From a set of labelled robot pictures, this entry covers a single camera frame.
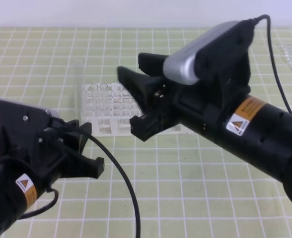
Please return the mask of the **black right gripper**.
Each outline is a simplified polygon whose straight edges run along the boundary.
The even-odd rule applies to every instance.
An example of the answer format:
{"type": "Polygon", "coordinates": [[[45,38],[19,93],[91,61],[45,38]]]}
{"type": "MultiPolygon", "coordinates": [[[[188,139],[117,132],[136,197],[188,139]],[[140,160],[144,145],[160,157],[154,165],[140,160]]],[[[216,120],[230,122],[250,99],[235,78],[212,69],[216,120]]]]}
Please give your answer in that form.
{"type": "Polygon", "coordinates": [[[130,119],[131,133],[146,141],[178,124],[215,141],[230,112],[250,92],[248,76],[218,77],[186,86],[163,77],[168,55],[139,53],[137,73],[117,67],[118,81],[142,111],[130,119]]]}

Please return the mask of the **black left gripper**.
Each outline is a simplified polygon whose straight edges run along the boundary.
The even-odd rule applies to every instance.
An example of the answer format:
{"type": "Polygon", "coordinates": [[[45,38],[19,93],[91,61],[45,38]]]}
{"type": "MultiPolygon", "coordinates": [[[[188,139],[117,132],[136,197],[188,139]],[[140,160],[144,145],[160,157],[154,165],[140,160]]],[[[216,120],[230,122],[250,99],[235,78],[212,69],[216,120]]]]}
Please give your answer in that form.
{"type": "MultiPolygon", "coordinates": [[[[45,123],[42,107],[0,99],[0,188],[8,186],[23,173],[34,183],[50,181],[58,162],[63,156],[54,147],[58,137],[54,129],[57,123],[45,123]]],[[[69,131],[64,132],[64,144],[83,153],[88,137],[75,129],[92,134],[92,124],[79,120],[66,122],[69,131]]],[[[104,172],[104,158],[90,159],[72,156],[61,167],[61,178],[98,179],[104,172]]]]}

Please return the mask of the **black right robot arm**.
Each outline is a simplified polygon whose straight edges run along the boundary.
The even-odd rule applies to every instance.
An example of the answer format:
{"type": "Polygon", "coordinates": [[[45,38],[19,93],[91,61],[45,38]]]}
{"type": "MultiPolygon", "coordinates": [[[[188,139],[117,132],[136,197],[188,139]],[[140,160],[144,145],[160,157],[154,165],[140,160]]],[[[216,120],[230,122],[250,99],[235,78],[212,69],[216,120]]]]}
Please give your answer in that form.
{"type": "Polygon", "coordinates": [[[117,68],[143,113],[130,119],[132,135],[146,141],[181,124],[279,181],[292,202],[292,114],[250,95],[248,56],[197,60],[193,85],[168,79],[165,59],[141,53],[141,73],[117,68]]]}

